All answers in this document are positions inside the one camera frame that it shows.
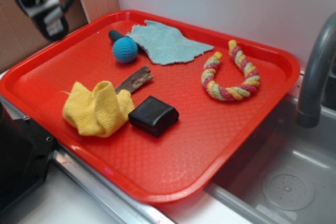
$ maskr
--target red tray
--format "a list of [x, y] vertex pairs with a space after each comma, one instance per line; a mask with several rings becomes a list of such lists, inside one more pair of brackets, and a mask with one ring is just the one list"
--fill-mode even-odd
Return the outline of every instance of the red tray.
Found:
[[[140, 53], [129, 64], [112, 55], [109, 30], [122, 34], [145, 20], [176, 27], [192, 40], [213, 45], [189, 63], [154, 65]], [[240, 102], [214, 100], [201, 85], [209, 56], [228, 55], [236, 39], [261, 77], [258, 92]], [[116, 87], [149, 65], [154, 76], [133, 95], [138, 106], [149, 95], [175, 107], [180, 120], [159, 138], [129, 122], [109, 138], [83, 137], [62, 118], [62, 108], [75, 81], [92, 90], [103, 80]], [[170, 19], [127, 10], [105, 15], [62, 41], [13, 67], [0, 81], [0, 93], [31, 116], [58, 142], [134, 198], [156, 204], [182, 199], [203, 188], [288, 92], [300, 74], [289, 53], [252, 41]], [[223, 57], [217, 83], [237, 86], [244, 80], [229, 57]]]

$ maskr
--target colorful rope toy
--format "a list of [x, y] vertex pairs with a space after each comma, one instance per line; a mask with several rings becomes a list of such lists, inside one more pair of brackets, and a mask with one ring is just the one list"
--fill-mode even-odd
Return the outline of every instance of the colorful rope toy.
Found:
[[207, 93], [221, 101], [237, 101], [250, 97], [251, 93], [257, 91], [260, 84], [259, 72], [255, 66], [246, 58], [235, 40], [230, 40], [229, 54], [236, 66], [244, 73], [245, 81], [239, 87], [223, 88], [215, 82], [215, 73], [223, 57], [220, 52], [215, 52], [203, 67], [201, 82]]

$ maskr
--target stainless steel sink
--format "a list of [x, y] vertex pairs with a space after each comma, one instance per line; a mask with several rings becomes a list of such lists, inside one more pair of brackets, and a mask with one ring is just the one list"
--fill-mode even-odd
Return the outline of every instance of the stainless steel sink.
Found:
[[287, 95], [213, 182], [265, 223], [335, 223], [336, 113], [323, 108], [319, 125], [304, 129], [296, 103]]

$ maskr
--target yellow towel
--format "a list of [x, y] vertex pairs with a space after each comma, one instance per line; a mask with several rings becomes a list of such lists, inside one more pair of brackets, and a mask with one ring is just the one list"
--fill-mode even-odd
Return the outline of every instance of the yellow towel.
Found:
[[83, 136], [108, 137], [128, 120], [134, 110], [131, 93], [115, 93], [109, 81], [102, 81], [90, 92], [76, 82], [63, 107], [63, 118]]

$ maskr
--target faucet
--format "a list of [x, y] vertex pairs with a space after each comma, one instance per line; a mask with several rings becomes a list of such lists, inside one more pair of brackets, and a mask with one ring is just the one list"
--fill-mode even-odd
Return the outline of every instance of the faucet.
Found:
[[336, 12], [323, 25], [303, 76], [296, 123], [305, 128], [319, 124], [321, 105], [336, 110]]

